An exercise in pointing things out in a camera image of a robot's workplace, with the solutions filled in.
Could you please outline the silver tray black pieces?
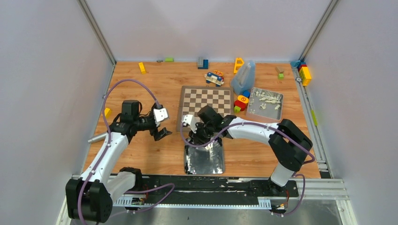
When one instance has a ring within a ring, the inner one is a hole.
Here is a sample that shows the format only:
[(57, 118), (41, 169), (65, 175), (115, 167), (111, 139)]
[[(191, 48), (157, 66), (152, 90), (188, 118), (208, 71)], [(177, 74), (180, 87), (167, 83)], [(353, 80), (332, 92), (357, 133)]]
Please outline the silver tray black pieces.
[(225, 172), (224, 147), (213, 142), (206, 147), (184, 146), (184, 172), (188, 175), (217, 175)]

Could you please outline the wooden chessboard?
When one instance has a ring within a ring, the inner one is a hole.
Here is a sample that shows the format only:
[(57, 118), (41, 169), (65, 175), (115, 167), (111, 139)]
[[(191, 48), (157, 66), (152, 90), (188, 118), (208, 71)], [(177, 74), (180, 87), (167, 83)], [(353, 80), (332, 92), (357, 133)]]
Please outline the wooden chessboard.
[(208, 105), (222, 117), (233, 115), (234, 92), (231, 87), (183, 86), (177, 111), (176, 131), (180, 131), (182, 117), (191, 114), (201, 121), (198, 112)]

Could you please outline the red yellow blue block toy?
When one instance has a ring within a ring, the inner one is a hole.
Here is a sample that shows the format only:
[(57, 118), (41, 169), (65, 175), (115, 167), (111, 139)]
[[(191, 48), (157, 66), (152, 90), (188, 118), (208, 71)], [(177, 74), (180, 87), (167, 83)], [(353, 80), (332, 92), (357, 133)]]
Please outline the red yellow blue block toy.
[(248, 90), (243, 91), (241, 95), (238, 95), (237, 100), (234, 102), (234, 112), (242, 112), (248, 108), (250, 102), (250, 92)]

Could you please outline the colourful toy car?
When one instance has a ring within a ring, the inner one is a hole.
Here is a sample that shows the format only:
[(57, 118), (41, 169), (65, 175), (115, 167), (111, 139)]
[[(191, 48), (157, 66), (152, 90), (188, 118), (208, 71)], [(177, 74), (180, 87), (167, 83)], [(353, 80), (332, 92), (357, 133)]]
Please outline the colourful toy car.
[(218, 70), (208, 72), (204, 75), (206, 83), (214, 83), (216, 87), (220, 87), (224, 84), (224, 73)]

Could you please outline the grey cylinder tube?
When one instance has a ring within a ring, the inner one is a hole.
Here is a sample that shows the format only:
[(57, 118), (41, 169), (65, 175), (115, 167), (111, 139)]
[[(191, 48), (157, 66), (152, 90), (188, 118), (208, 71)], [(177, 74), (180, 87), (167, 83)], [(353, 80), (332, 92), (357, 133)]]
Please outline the grey cylinder tube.
[(104, 140), (106, 138), (106, 136), (107, 136), (107, 132), (104, 132), (104, 133), (101, 133), (101, 134), (91, 137), (87, 142), (88, 143), (97, 143), (99, 141)]

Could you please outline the translucent blue plastic container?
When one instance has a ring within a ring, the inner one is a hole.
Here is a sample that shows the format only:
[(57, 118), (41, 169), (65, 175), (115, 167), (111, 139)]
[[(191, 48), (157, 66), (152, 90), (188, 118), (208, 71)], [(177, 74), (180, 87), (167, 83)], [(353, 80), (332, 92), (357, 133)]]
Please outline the translucent blue plastic container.
[(230, 86), (236, 95), (241, 95), (245, 90), (249, 90), (255, 83), (256, 64), (253, 60), (245, 62), (237, 71), (230, 82)]

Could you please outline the silver tray white pieces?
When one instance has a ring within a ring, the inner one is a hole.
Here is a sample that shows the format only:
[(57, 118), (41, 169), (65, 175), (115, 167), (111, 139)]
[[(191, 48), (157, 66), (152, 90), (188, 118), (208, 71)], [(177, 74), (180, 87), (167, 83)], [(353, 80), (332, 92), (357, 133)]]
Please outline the silver tray white pieces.
[(283, 100), (284, 96), (281, 93), (253, 87), (250, 92), (246, 117), (264, 123), (280, 122)]

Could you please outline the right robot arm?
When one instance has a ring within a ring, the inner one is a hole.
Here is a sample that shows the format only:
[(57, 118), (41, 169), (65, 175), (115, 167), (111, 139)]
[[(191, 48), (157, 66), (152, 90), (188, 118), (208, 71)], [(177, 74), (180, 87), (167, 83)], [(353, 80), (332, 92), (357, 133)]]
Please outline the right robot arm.
[(198, 116), (183, 116), (181, 127), (189, 127), (190, 139), (185, 143), (191, 147), (205, 147), (221, 138), (245, 139), (271, 147), (278, 164), (268, 182), (269, 192), (281, 195), (287, 182), (300, 171), (304, 164), (315, 160), (310, 152), (312, 141), (289, 119), (279, 123), (261, 123), (245, 120), (235, 115), (221, 116), (210, 106), (200, 109)]

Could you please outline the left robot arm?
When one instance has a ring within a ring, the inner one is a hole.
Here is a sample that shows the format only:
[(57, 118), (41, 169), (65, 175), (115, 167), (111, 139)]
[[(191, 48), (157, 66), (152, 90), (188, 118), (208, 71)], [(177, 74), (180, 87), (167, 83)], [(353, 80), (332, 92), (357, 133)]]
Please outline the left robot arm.
[(97, 156), (79, 179), (66, 184), (68, 216), (104, 223), (110, 217), (113, 203), (126, 191), (140, 193), (144, 181), (137, 177), (140, 170), (123, 168), (111, 179), (112, 170), (121, 153), (139, 131), (149, 131), (155, 141), (171, 134), (166, 128), (159, 129), (162, 121), (169, 118), (162, 105), (154, 103), (146, 115), (141, 115), (142, 104), (137, 100), (125, 100), (122, 111), (109, 126), (106, 138)]

